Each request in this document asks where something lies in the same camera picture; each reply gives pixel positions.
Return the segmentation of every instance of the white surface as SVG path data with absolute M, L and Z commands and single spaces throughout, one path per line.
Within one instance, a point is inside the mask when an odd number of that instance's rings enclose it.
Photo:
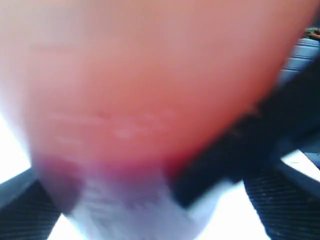
M 285 161 L 295 169 L 315 176 L 312 163 L 300 151 L 287 157 Z M 27 170 L 29 167 L 27 154 L 24 153 L 0 116 L 0 183 Z M 61 239 L 83 240 L 76 229 L 63 216 L 60 217 L 48 240 Z M 196 240 L 212 239 L 269 240 L 256 211 L 249 201 L 243 183 L 238 184 L 222 196 L 210 223 Z

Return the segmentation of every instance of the skin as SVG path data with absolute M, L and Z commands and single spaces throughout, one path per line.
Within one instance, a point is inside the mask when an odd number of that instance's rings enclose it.
M 319 3 L 3 0 L 0 107 L 34 165 L 180 164 L 270 92 Z

